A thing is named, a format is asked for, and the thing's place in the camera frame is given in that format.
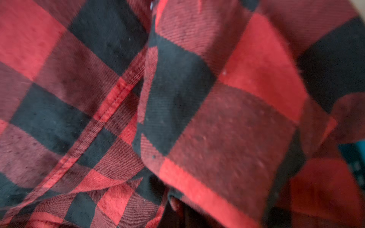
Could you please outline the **red black plaid shirt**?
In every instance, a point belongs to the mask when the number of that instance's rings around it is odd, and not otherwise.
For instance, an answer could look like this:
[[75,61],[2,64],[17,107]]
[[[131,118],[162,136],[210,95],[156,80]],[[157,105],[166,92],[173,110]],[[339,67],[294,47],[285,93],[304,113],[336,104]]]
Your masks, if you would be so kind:
[[1,227],[362,228],[364,1],[1,1]]

